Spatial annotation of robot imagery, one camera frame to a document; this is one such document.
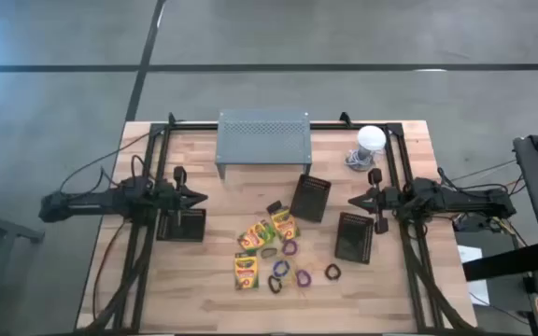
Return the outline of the black cart beam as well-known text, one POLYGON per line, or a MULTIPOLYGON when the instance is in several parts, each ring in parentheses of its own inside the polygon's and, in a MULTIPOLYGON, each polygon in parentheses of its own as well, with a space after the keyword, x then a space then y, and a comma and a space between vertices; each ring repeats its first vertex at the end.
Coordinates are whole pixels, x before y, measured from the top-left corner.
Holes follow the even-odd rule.
POLYGON ((462 264, 467 281, 538 271, 538 244, 462 264))

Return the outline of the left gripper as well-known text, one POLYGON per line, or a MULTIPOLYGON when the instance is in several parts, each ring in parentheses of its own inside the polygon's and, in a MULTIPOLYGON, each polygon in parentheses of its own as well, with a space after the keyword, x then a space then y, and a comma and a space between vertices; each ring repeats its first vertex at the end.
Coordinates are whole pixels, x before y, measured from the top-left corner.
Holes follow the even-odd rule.
MULTIPOLYGON (((187 173, 183 166, 177 166, 173 171, 174 184, 170 181, 161 177, 157 181, 157 196, 158 196, 158 205, 160 209, 160 225, 171 225, 176 219, 179 218, 179 211, 181 209, 181 199, 182 193, 181 189, 185 186, 187 180, 187 173)), ((193 199, 202 199, 194 200, 189 205, 188 208, 200 207, 202 203, 207 199, 207 195, 190 190, 189 197, 193 199)))

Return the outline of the Crayola crayon box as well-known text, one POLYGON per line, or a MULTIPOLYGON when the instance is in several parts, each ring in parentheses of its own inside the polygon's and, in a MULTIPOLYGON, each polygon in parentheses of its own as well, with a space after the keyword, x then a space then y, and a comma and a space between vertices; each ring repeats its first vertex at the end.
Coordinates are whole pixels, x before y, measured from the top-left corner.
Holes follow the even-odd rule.
POLYGON ((294 216, 288 207, 280 208, 270 215, 274 230, 281 241, 295 239, 300 235, 294 216))
POLYGON ((249 227, 237 238, 237 243, 246 251, 256 251, 268 244, 273 235, 267 234, 261 221, 249 227))
POLYGON ((255 251, 234 255, 234 287, 236 290, 259 286, 259 262, 255 251))

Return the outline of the grey perforated metal shelf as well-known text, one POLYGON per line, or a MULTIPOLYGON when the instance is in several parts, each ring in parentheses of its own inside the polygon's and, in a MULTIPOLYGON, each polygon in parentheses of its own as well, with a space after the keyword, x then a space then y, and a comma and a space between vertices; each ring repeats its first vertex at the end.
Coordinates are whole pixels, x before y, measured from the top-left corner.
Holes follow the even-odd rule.
POLYGON ((297 109, 223 109, 215 164, 223 179, 229 165, 301 165, 308 175, 312 144, 308 113, 297 109))

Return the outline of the black mesh basket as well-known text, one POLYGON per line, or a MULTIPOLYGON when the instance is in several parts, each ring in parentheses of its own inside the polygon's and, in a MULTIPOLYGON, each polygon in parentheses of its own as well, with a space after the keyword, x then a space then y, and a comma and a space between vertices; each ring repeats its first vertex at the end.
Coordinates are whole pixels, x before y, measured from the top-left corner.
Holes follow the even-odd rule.
POLYGON ((205 209, 186 209, 162 212, 156 239, 201 243, 205 235, 205 209))
POLYGON ((311 175, 300 175, 290 204, 290 213, 320 223, 323 219, 332 183, 311 175))
POLYGON ((369 264, 374 224, 370 217, 341 212, 334 256, 337 259, 369 264))

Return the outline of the yellow rubber band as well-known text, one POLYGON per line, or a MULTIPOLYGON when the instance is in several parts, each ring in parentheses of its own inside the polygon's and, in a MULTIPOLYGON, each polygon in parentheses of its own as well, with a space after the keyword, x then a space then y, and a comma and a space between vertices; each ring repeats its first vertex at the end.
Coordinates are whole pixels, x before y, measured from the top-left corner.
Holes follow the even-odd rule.
POLYGON ((282 282, 288 283, 290 285, 296 285, 297 283, 296 283, 295 273, 297 272, 297 266, 293 260, 291 259, 285 259, 285 260, 287 260, 290 264, 290 272, 286 276, 280 277, 279 279, 282 282))

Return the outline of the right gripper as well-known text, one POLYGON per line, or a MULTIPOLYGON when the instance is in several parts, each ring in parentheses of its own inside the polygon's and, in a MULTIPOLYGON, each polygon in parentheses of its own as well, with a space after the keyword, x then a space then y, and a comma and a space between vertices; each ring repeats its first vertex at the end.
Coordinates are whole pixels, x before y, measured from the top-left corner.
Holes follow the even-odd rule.
POLYGON ((391 210, 397 202, 396 190, 392 188, 380 188, 383 180, 382 171, 379 168, 373 168, 368 172, 368 181, 371 185, 369 192, 366 191, 359 196, 349 199, 349 204, 359 207, 363 210, 370 210, 371 204, 366 203, 371 198, 374 203, 373 213, 375 214, 375 233, 383 234, 389 231, 389 222, 384 217, 384 210, 391 210))

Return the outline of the white paper sheet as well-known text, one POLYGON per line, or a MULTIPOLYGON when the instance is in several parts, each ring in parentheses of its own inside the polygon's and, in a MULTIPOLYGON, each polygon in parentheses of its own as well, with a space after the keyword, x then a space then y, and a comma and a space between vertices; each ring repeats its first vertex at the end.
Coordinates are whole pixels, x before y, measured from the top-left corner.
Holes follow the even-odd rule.
MULTIPOLYGON (((482 249, 478 247, 459 245, 458 250, 462 262, 469 262, 483 257, 482 249)), ((472 304, 489 306, 488 285, 486 280, 468 281, 468 289, 472 304)))

